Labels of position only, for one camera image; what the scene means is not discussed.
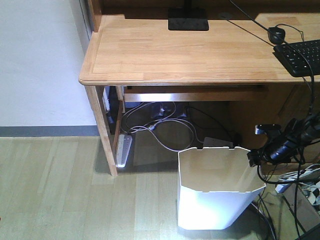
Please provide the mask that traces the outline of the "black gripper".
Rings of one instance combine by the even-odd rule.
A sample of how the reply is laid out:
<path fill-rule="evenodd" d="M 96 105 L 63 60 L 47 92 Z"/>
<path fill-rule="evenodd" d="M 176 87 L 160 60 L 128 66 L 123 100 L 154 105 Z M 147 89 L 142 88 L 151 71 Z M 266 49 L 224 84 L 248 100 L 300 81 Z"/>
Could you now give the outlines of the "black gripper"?
<path fill-rule="evenodd" d="M 272 165 L 286 164 L 298 154 L 298 141 L 291 136 L 278 136 L 261 149 L 252 149 L 247 153 L 249 166 L 256 167 L 260 162 Z"/>

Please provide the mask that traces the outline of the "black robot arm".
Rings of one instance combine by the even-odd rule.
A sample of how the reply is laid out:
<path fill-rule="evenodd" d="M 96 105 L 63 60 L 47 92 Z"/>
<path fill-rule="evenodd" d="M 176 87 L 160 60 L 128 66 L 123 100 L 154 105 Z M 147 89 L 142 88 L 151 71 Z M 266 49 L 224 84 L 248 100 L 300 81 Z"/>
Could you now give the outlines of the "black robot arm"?
<path fill-rule="evenodd" d="M 301 120 L 293 118 L 283 131 L 279 124 L 258 124 L 255 126 L 255 134 L 265 134 L 267 142 L 247 154 L 251 167 L 262 163 L 290 163 L 304 147 L 320 138 L 320 115 L 314 114 Z"/>

